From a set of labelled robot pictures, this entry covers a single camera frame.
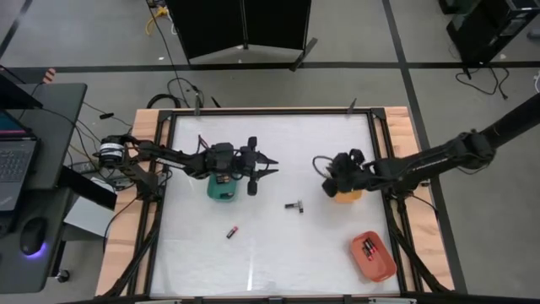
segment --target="orange tray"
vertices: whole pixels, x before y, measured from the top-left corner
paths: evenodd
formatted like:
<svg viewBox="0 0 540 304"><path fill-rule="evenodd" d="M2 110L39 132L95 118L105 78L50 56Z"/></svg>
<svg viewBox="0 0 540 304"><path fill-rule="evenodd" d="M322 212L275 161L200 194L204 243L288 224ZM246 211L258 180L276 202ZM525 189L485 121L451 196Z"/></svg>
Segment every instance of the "orange tray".
<svg viewBox="0 0 540 304"><path fill-rule="evenodd" d="M371 261L368 260L368 257L362 249L362 247L364 247L364 241L368 238L371 239L376 248L376 251L372 253L373 259ZM392 256L388 250L386 250L379 235L373 231L367 231L356 236L351 241L351 252L365 277L374 282L382 282L393 276L397 271Z"/></svg>

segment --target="floor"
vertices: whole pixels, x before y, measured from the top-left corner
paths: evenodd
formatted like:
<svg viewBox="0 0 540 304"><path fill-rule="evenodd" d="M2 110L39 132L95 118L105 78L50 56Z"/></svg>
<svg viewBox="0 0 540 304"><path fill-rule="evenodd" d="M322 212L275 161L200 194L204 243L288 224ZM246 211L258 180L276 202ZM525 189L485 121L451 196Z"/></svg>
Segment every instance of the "floor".
<svg viewBox="0 0 540 304"><path fill-rule="evenodd" d="M28 11L15 21L25 3ZM396 22L393 33L389 16ZM510 68L504 84L508 100L457 83L454 76L459 69L410 64L458 62L445 30L450 18L442 14L436 0L313 0L309 37L319 42L306 61L326 62L323 68L301 68L296 73L239 69L178 74L202 89L207 103L213 96L222 106L348 106L354 98L357 106L409 106L420 143L434 146L460 132L488 126L534 95L533 77L540 70L540 42L527 39L531 28L540 27L540 17L495 59L510 65L530 62ZM0 63L21 72L54 67L55 82L88 84L86 102L131 122L136 110L166 92L167 81L175 76L158 32L144 34L148 19L144 0L3 0L0 41L16 31L9 43L0 45ZM163 19L159 25L174 63L186 64L177 37L170 33L170 22ZM396 52L396 38L403 53ZM298 52L254 47L249 52L230 49L193 63L292 62L297 56ZM345 68L347 62L363 63ZM369 67L373 62L380 65ZM496 72L503 75L501 69ZM472 83L491 90L494 80L489 71L481 70ZM191 92L187 98L193 102ZM159 106L171 104L164 100ZM85 107L80 116L98 137L127 131L119 122L101 121L98 115ZM540 298L536 283L540 242L534 218L540 214L540 205L535 204L540 196L539 138L540 128L520 136L500 148L492 165L477 175L450 171L440 177L470 294ZM73 145L80 148L78 142ZM85 146L93 149L90 141ZM72 154L75 161L84 160ZM73 272L70 282L61 285L51 280L40 293L2 295L0 302L89 299L95 292L101 255L99 241L71 243L63 260L63 267Z"/></svg>

